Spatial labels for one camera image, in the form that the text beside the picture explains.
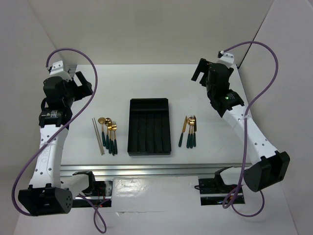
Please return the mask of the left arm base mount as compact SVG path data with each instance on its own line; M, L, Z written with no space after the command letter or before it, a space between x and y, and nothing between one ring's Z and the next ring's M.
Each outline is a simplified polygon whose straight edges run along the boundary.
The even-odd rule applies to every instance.
M110 208L112 206L112 190L113 180L100 180L94 183L94 189L87 194L83 194L89 199L93 205L98 206L103 202L100 207ZM73 201L74 208L88 208L91 205L80 197L76 197Z

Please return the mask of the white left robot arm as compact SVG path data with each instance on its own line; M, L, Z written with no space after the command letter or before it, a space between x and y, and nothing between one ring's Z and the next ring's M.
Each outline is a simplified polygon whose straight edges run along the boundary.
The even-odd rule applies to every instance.
M40 148L35 171L27 189L19 191L18 200L31 216L69 213L79 194L92 195L97 183L91 171L75 172L61 181L61 159L72 118L73 102L92 95L91 83L76 72L81 85L66 71L62 61L53 63L43 81L45 98L41 103Z

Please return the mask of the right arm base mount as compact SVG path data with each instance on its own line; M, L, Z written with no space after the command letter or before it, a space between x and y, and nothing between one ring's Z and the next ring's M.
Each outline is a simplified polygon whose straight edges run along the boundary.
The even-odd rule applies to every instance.
M219 183L215 178L199 179L194 189L200 192L202 206L221 205L227 194L236 188L236 185Z

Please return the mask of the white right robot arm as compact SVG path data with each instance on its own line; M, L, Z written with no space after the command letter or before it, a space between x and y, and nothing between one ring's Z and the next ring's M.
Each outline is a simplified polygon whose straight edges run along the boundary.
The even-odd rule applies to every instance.
M230 53L219 56L216 63L200 59L192 76L196 81L203 76L200 84L206 87L207 96L217 111L235 131L242 142L247 143L247 156L252 166L243 173L244 184L253 192L272 186L285 177L290 163L287 152L279 152L258 128L239 94L230 89L229 79L234 72L234 56Z

